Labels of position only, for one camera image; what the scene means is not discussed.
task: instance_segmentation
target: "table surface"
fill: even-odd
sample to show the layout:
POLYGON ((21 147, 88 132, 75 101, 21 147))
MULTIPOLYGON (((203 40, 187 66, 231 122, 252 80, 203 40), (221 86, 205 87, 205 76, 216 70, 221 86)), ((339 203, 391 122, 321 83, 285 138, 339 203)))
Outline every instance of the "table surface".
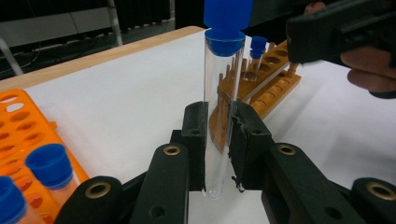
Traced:
POLYGON ((47 68, 24 74, 22 76, 4 79, 0 81, 0 91, 28 88, 55 79, 57 77, 62 77, 77 72, 84 68, 95 66, 100 63, 105 63, 128 54, 137 53, 141 50, 149 49, 167 43, 169 41, 181 38, 186 35, 192 35, 202 30, 203 28, 200 27, 189 26, 169 33, 155 35, 153 37, 126 44, 121 47, 94 53, 92 55, 78 58, 69 62, 56 64, 47 68))
MULTIPOLYGON (((29 93, 89 176, 124 183, 145 172, 153 151, 181 129, 184 107, 203 100, 204 40, 202 29, 189 27, 0 86, 29 93)), ((368 176, 396 184, 396 105, 352 86, 347 72, 326 62, 299 66, 300 84, 263 122, 276 142, 300 147, 344 187, 368 176)), ((189 223, 268 222, 261 193, 241 194, 231 178, 217 201, 190 192, 189 208, 189 223)))

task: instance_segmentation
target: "orange tube rack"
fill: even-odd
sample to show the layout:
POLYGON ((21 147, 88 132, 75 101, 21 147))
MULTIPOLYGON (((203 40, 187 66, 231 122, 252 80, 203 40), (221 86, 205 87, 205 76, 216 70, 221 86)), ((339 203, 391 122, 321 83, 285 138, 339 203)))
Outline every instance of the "orange tube rack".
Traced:
MULTIPOLYGON (((55 132, 56 123, 48 122, 23 90, 0 93, 0 175, 8 175, 23 196, 46 223, 52 223, 60 207, 52 200, 29 168, 25 159, 38 147, 50 143, 66 145, 55 132)), ((80 182, 88 179, 70 150, 66 150, 80 182)))

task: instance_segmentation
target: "blue tube cap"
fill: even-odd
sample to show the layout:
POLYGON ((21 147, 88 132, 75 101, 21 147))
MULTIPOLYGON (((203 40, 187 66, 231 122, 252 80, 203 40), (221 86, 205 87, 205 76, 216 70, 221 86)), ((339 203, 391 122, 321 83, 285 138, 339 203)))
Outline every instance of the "blue tube cap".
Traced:
POLYGON ((26 158, 26 166, 42 185, 50 189, 61 189, 72 179, 72 167, 61 144, 39 147, 26 158))
POLYGON ((260 59, 260 57, 263 55, 266 44, 267 44, 267 38, 265 37, 262 36, 251 37, 250 56, 254 59, 260 59))
POLYGON ((229 57, 243 47, 245 35, 240 30, 249 25, 252 0, 205 0, 204 24, 210 50, 229 57))
POLYGON ((0 176, 0 223, 18 221, 24 215, 26 201, 8 176, 0 176))
POLYGON ((248 27, 252 0, 205 0, 204 24, 222 31, 222 36, 235 35, 248 27))

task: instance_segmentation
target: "human hand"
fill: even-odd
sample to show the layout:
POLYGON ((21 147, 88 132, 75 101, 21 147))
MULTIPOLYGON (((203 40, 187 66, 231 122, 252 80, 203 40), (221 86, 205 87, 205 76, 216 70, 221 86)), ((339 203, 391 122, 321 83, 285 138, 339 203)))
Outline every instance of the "human hand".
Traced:
POLYGON ((325 8, 326 5, 323 2, 312 2, 305 7, 304 14, 313 13, 325 8))
POLYGON ((372 92, 396 91, 396 68, 389 68, 390 52, 374 47, 361 47, 341 54, 351 67, 347 79, 372 92))

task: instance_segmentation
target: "plastic tube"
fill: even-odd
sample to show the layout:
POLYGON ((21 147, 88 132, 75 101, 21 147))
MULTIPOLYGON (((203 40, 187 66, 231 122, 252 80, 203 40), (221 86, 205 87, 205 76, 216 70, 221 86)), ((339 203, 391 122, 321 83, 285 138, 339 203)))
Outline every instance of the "plastic tube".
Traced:
POLYGON ((205 93, 208 107, 203 194, 221 196, 227 165, 232 115, 237 100, 239 77, 248 27, 251 0, 205 1, 205 93))
POLYGON ((257 80, 260 64, 262 63, 262 55, 265 52, 266 44, 267 39, 265 37, 251 37, 250 53, 247 59, 247 69, 246 72, 242 75, 242 79, 244 79, 245 81, 257 80))
POLYGON ((44 224, 8 176, 0 176, 0 223, 44 224))
POLYGON ((245 36, 224 42, 206 35, 205 44, 205 102, 208 106, 208 123, 205 152, 204 195, 217 199, 221 195, 222 185, 228 164, 228 152, 233 123, 231 116, 235 108, 239 84, 239 74, 243 56, 245 36), (233 54, 217 55, 211 48, 217 44, 235 45, 233 54))
POLYGON ((26 165, 61 207, 79 184, 61 144, 39 147, 26 158, 26 165))

